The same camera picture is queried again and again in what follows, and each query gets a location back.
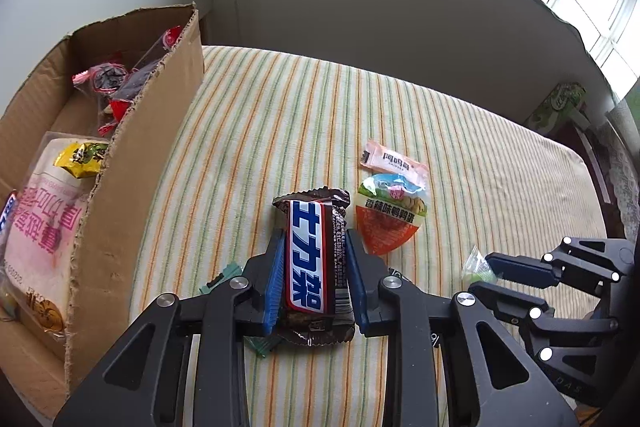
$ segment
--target orange snack package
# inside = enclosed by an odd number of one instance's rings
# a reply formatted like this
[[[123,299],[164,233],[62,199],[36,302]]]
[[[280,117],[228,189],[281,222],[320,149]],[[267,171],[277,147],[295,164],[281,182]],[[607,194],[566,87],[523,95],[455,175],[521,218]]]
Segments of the orange snack package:
[[[358,187],[358,230],[369,253],[384,255],[408,241],[424,221],[429,169],[373,140],[367,142],[360,163],[381,173]]]

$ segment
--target torn cardboard flap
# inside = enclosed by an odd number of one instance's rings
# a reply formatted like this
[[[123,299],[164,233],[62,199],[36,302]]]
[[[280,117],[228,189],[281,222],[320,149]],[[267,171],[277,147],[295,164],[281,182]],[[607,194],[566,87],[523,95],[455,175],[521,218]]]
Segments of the torn cardboard flap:
[[[34,68],[0,120],[4,200],[12,188],[21,188],[48,130],[96,135],[96,101],[75,90],[71,76],[114,52],[131,66],[177,25],[182,33],[176,45],[117,128],[76,237],[64,365],[23,324],[0,323],[0,367],[49,418],[129,325],[133,272],[148,210],[204,75],[195,6],[140,9],[67,36]]]

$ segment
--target metal screw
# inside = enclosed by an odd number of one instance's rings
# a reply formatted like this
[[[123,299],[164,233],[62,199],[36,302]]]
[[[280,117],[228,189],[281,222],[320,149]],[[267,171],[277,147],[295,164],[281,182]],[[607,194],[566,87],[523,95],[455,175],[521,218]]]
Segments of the metal screw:
[[[471,293],[467,293],[467,292],[460,292],[456,296],[456,299],[463,306],[472,306],[476,302],[476,298],[473,295],[471,295]]]
[[[400,286],[402,286],[402,279],[400,279],[399,277],[396,277],[395,275],[387,275],[382,280],[382,283],[387,288],[399,288]]]
[[[163,293],[156,299],[156,304],[161,308],[168,308],[175,302],[175,295],[172,293]]]
[[[249,279],[246,277],[233,277],[233,279],[229,281],[229,286],[234,290],[241,290],[249,286]]]
[[[542,349],[540,349],[540,353],[538,354],[538,356],[540,357],[540,360],[546,362],[547,360],[551,359],[553,353],[554,352],[550,347],[543,347]]]

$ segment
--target pink snack packet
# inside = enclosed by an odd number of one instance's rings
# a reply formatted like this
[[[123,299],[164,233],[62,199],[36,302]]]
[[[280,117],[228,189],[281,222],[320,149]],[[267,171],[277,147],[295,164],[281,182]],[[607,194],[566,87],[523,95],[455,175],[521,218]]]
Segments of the pink snack packet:
[[[95,178],[76,178],[54,161],[78,138],[46,145],[12,210],[4,272],[48,331],[67,320],[71,252]]]
[[[418,187],[426,188],[429,181],[429,168],[423,163],[412,160],[394,150],[369,139],[362,153],[360,164],[375,172],[401,174]]]

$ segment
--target striped bedsheet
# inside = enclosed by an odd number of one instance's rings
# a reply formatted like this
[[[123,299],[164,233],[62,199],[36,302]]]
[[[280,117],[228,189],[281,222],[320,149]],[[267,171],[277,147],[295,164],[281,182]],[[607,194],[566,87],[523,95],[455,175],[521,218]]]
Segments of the striped bedsheet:
[[[430,168],[426,224],[386,256],[424,291],[459,291],[474,244],[484,253],[539,257],[564,235],[606,237],[581,159],[517,124],[424,87],[324,60],[224,46],[204,47],[204,58],[204,82],[148,216],[131,320],[158,294],[196,295],[226,264],[242,266],[262,253],[274,196],[322,185],[354,192],[369,175],[358,164],[368,138]],[[353,208],[347,217],[353,226]],[[568,288],[543,296],[557,316],[582,317],[594,305]],[[385,339],[356,332],[339,346],[280,344],[265,359],[246,349],[245,363],[254,427],[380,425]],[[446,425],[439,350],[436,363]],[[188,397],[192,386],[193,374]],[[187,402],[186,425],[190,410]]]

